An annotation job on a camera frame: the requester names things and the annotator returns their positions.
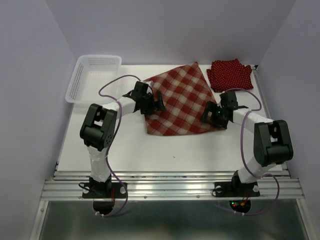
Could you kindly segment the red plaid skirt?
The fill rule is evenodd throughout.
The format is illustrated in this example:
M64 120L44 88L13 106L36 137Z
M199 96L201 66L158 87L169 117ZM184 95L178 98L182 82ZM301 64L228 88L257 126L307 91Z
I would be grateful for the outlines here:
M207 102L216 102L197 62L175 67L145 80L161 92L165 111L145 115L146 131L154 136L184 136L218 129L200 119Z

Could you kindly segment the red polka dot skirt pile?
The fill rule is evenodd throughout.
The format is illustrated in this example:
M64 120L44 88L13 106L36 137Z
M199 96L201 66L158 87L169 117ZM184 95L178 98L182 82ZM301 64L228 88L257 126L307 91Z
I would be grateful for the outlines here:
M252 67L243 65L237 58L233 60L215 60L209 68L220 84L220 93L228 89L254 88L251 81Z

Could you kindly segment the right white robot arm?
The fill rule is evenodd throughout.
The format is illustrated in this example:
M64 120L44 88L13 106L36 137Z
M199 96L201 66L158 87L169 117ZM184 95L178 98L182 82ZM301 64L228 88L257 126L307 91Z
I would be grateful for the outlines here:
M239 105L234 89L220 94L220 102L208 101L200 118L218 129L227 129L229 123L241 126L253 134L253 157L243 161L230 181L215 182L212 194L218 198L258 197L258 180L268 177L268 171L293 158L294 150L289 127L284 120L273 120L259 115L257 109Z

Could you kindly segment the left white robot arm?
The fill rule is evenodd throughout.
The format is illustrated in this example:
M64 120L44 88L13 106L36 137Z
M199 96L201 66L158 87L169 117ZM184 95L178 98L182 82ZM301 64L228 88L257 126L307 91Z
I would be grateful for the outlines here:
M89 106L80 129L80 138L87 147L91 173L88 183L80 183L83 193L106 197L111 193L112 171L107 159L110 147L120 128L122 117L139 111L151 115L165 111L162 93L152 92L148 83L137 81L134 89L104 106L93 103Z

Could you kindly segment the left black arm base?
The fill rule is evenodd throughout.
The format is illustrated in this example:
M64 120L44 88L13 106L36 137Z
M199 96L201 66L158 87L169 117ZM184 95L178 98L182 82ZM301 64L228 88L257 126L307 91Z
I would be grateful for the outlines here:
M92 187L89 182L80 182L83 199L125 199L126 190L119 182L112 182L109 186Z

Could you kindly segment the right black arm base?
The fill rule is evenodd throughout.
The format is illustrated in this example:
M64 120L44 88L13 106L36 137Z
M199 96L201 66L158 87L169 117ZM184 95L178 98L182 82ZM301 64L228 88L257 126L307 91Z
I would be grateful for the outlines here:
M260 190L257 182L233 184L231 181L214 183L214 192L217 198L259 197Z

